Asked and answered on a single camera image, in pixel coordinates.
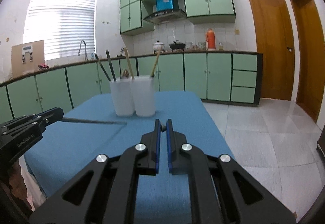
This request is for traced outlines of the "person's left hand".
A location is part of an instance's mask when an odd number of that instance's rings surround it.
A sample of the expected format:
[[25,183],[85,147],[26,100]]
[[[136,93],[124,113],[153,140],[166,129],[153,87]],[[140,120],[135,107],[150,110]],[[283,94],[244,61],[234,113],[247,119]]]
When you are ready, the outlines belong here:
[[9,185],[11,186],[11,193],[14,197],[20,199],[24,204],[31,209],[29,202],[27,201],[27,188],[22,176],[22,168],[17,160],[9,169]]

